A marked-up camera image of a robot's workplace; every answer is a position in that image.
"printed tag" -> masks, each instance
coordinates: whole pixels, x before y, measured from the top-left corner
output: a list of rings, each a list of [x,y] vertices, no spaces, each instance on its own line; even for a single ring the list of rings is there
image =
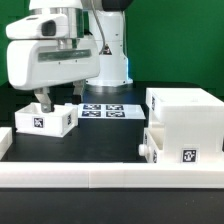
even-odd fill
[[[69,114],[68,115],[68,125],[70,125],[72,123],[72,115]]]
[[[183,163],[196,163],[197,162],[197,149],[183,149],[182,162]]]
[[[124,110],[123,105],[106,105],[106,110]]]
[[[156,151],[153,152],[153,162],[157,163],[157,153],[156,153]]]
[[[84,110],[101,110],[101,105],[99,104],[84,104]]]
[[[44,128],[44,118],[34,117],[33,118],[33,126],[35,128]]]
[[[155,110],[156,102],[154,96],[152,96],[152,110]]]
[[[100,111],[83,111],[82,112],[83,117],[101,117]]]
[[[107,112],[107,117],[125,117],[124,112]]]

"white robot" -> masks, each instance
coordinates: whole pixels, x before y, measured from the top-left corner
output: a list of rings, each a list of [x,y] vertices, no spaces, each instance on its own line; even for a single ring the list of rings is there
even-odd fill
[[[14,40],[7,51],[9,82],[16,89],[34,90],[45,113],[53,111],[50,86],[74,82],[74,94],[80,94],[85,79],[96,89],[130,84],[122,11],[131,2],[31,0],[31,16],[6,28]],[[93,36],[84,35],[84,10],[89,12]]]

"small white box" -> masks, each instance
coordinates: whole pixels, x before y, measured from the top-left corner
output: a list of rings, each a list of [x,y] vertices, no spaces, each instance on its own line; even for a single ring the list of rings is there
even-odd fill
[[[206,91],[148,88],[144,141],[148,162],[210,163],[224,160],[224,103]]]
[[[54,112],[43,113],[41,104],[31,103],[15,113],[17,132],[64,137],[78,125],[78,107],[54,105]]]

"black table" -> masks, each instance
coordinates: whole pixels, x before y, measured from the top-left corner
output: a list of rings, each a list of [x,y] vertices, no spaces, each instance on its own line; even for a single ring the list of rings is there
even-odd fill
[[[86,92],[84,102],[140,104],[147,113],[146,86],[192,87],[137,82],[133,90],[114,95]],[[72,91],[55,87],[52,98],[56,104],[71,102]],[[84,119],[62,139],[17,134],[14,112],[33,101],[33,92],[16,91],[8,83],[0,88],[0,126],[13,127],[14,139],[2,162],[145,162],[137,145],[147,121]],[[4,224],[223,223],[223,209],[222,189],[0,189]]]

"green backdrop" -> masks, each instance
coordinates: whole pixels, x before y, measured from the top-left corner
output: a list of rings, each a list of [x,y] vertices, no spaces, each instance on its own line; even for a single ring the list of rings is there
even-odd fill
[[[6,24],[29,0],[0,0],[0,84],[7,80]],[[189,82],[224,99],[224,1],[135,0],[127,10],[130,76]]]

